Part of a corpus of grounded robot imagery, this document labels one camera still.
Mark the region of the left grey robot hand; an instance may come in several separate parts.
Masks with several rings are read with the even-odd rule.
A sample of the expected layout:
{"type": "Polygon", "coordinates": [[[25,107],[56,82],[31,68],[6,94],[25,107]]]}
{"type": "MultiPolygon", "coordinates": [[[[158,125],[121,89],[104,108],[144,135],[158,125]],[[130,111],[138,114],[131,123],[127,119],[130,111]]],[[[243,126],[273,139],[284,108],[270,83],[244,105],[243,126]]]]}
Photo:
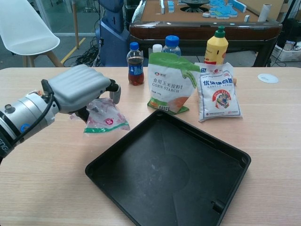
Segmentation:
{"type": "Polygon", "coordinates": [[[113,79],[86,65],[78,65],[51,78],[41,81],[44,92],[53,95],[60,113],[76,114],[87,122],[87,105],[108,91],[113,103],[118,104],[121,87],[113,79]]]}

